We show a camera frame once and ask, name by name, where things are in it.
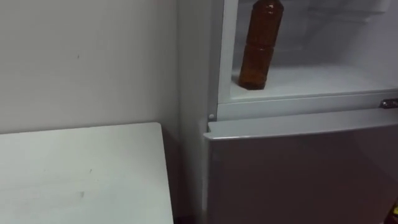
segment white table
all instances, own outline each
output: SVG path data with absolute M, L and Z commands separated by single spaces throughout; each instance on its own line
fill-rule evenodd
M 172 224 L 160 125 L 0 135 L 0 223 Z

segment freezer door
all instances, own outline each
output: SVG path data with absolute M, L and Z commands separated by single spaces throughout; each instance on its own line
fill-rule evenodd
M 209 224 L 378 224 L 398 196 L 398 110 L 209 127 Z

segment plastic bottle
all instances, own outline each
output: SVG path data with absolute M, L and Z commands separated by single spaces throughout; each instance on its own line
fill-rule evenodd
M 264 89 L 283 11 L 279 0 L 258 0 L 253 5 L 239 86 Z

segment refrigerator hinge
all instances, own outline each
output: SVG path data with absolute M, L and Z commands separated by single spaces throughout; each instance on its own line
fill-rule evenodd
M 398 99 L 382 100 L 380 103 L 380 108 L 383 109 L 398 108 Z

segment refrigerator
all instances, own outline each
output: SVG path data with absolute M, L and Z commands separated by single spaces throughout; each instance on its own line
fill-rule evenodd
M 264 90 L 236 80 L 256 0 L 178 2 L 200 223 L 382 223 L 398 196 L 398 2 L 283 0 Z

